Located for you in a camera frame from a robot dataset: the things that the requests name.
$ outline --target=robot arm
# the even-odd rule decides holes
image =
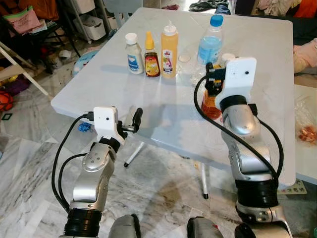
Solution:
[[[223,88],[215,104],[222,112],[223,126],[271,164],[269,150],[261,138],[260,121],[248,105],[255,70],[255,58],[228,60]],[[207,89],[212,84],[212,72],[207,72]],[[278,181],[274,180],[268,166],[228,133],[222,131],[221,136],[228,146],[232,174],[238,189],[236,210],[245,222],[236,228],[235,236],[292,237],[283,209],[277,201]]]
[[[98,143],[94,143],[90,152],[82,161],[82,170],[76,181],[73,198],[69,205],[68,221],[64,228],[64,235],[60,238],[98,236],[99,222],[106,203],[108,183],[114,171],[116,153],[124,139],[125,131],[137,132],[141,123],[142,109],[138,108],[133,123],[123,126],[117,118],[115,107],[94,108],[95,130],[98,134]],[[122,218],[120,226],[125,223],[136,224],[131,216]],[[134,238],[128,233],[127,238]]]

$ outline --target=sauce bottle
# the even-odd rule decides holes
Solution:
[[[140,74],[144,72],[142,51],[138,44],[138,36],[135,33],[128,33],[125,35],[127,43],[125,49],[128,54],[128,68],[133,74]]]
[[[158,54],[154,49],[154,41],[150,31],[146,33],[145,49],[145,74],[147,77],[160,76]]]
[[[174,78],[176,75],[178,32],[169,21],[161,34],[161,69],[164,78]]]
[[[214,68],[221,68],[220,65],[214,65]],[[201,109],[204,114],[212,120],[216,120],[221,116],[221,111],[216,108],[214,100],[216,96],[221,92],[223,83],[221,80],[215,80],[212,85],[211,94],[208,94],[206,90],[204,93]]]

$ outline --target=bottle label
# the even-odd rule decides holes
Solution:
[[[138,66],[137,58],[135,56],[128,55],[128,63],[129,63],[129,68],[131,71],[133,72],[139,71],[140,68]]]
[[[163,72],[165,74],[173,73],[173,51],[163,50]]]
[[[145,71],[149,76],[156,76],[159,73],[159,64],[156,57],[145,57]]]

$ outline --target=white storage drawer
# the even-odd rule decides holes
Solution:
[[[85,31],[90,39],[96,41],[106,34],[104,22],[102,19],[95,17],[95,16],[90,16],[87,14],[81,15],[80,18],[83,22]],[[74,22],[78,32],[83,34],[82,29],[80,28],[80,24],[77,21],[77,19],[74,19],[73,22]]]

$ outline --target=plastic bag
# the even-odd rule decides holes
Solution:
[[[295,106],[296,138],[309,144],[317,145],[316,117],[309,111],[309,97],[299,98]]]
[[[3,17],[19,34],[28,32],[41,25],[32,6],[28,6],[22,12],[6,15]]]

